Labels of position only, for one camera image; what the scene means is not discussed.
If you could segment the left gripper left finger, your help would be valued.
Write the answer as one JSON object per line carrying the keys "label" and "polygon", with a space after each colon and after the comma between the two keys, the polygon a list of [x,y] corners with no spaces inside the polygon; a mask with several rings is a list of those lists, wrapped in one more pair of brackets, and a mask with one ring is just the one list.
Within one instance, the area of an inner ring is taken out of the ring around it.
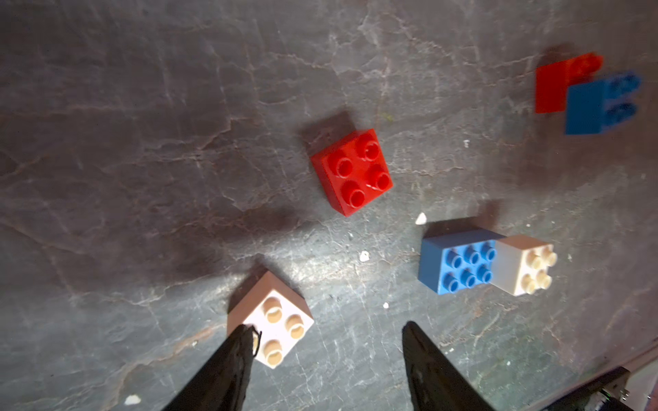
{"label": "left gripper left finger", "polygon": [[166,409],[241,410],[259,346],[255,327],[237,327]]}

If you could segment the light blue long lego brick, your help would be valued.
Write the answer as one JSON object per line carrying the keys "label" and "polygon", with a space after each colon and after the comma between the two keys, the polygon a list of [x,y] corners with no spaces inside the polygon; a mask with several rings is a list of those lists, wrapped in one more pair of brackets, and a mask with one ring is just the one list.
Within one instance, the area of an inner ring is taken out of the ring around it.
{"label": "light blue long lego brick", "polygon": [[496,244],[504,236],[474,229],[457,234],[424,238],[418,280],[438,295],[456,294],[494,277]]}

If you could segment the white lego brick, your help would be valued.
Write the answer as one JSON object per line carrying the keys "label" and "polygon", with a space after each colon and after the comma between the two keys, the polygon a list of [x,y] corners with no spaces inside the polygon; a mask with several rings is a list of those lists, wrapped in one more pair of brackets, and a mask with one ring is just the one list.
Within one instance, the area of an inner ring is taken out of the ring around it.
{"label": "white lego brick", "polygon": [[522,296],[551,286],[553,278],[548,275],[548,269],[558,260],[553,244],[515,235],[497,240],[496,251],[491,268],[491,284],[495,287]]}
{"label": "white lego brick", "polygon": [[266,272],[228,314],[227,332],[252,325],[260,333],[257,361],[274,369],[315,323],[308,304],[272,272]]}

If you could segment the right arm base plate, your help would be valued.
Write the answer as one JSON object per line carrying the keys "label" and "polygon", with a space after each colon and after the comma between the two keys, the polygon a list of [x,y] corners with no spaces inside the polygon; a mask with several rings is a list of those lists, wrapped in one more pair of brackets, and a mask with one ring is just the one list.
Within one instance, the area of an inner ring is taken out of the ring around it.
{"label": "right arm base plate", "polygon": [[656,363],[635,372],[620,366],[582,385],[544,410],[646,410],[656,386]]}

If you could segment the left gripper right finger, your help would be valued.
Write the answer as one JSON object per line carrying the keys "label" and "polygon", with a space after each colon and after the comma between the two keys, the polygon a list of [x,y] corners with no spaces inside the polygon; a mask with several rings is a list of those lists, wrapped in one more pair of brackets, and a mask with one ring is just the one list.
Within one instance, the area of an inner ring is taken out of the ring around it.
{"label": "left gripper right finger", "polygon": [[492,409],[417,323],[407,322],[402,342],[413,409]]}

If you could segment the red lego brick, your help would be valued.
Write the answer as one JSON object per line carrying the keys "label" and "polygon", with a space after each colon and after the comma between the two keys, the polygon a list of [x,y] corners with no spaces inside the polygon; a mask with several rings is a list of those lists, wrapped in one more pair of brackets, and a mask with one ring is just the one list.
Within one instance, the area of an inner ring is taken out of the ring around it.
{"label": "red lego brick", "polygon": [[604,62],[596,53],[588,53],[536,69],[535,113],[562,112],[566,108],[567,89],[591,82]]}
{"label": "red lego brick", "polygon": [[358,130],[311,157],[331,206],[346,217],[393,187],[373,129]]}

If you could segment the dark blue small lego brick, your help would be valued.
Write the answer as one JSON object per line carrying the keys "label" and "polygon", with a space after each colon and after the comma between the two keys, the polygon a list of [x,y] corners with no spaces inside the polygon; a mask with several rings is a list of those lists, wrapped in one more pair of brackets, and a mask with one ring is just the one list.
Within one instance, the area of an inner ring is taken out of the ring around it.
{"label": "dark blue small lego brick", "polygon": [[630,120],[637,113],[632,94],[641,78],[628,71],[567,88],[566,135],[599,135]]}

